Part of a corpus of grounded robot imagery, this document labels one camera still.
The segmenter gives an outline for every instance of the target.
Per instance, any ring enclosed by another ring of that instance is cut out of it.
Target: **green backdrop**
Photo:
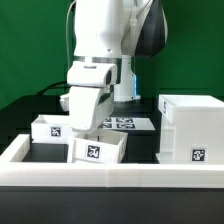
[[[69,2],[0,1],[0,108],[66,80]],[[224,96],[224,1],[163,0],[163,6],[165,49],[152,59],[133,60],[140,94]]]

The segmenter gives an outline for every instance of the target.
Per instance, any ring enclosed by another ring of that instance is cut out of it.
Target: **white platform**
[[[19,135],[1,155],[0,186],[224,188],[223,165],[23,163],[29,139]]]

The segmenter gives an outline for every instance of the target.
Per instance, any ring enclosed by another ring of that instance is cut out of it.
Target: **black cable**
[[[67,89],[67,88],[69,88],[69,86],[57,87],[59,85],[65,85],[65,84],[67,84],[67,81],[61,81],[61,82],[53,83],[53,84],[47,86],[46,88],[40,90],[39,92],[37,92],[36,96],[41,96],[50,89],[61,89],[61,88]]]

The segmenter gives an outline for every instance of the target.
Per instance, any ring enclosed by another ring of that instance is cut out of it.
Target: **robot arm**
[[[159,32],[163,31],[160,45],[165,45],[162,8],[160,13],[150,11],[159,5],[159,0],[77,0],[75,61],[67,75],[71,85],[70,123],[74,130],[92,132],[112,113],[112,86],[120,80],[122,55],[135,56],[143,48],[143,53],[151,56],[155,32],[151,37],[146,35],[147,40],[141,32],[153,30],[150,18],[156,20],[155,15],[160,18]]]

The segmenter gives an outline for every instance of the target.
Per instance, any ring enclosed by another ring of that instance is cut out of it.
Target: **small white box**
[[[224,103],[211,96],[160,95],[160,163],[224,164]]]
[[[67,144],[68,136],[75,134],[69,119],[63,115],[39,115],[31,124],[33,142]]]
[[[127,133],[98,129],[94,134],[69,137],[68,162],[120,163],[124,157]]]

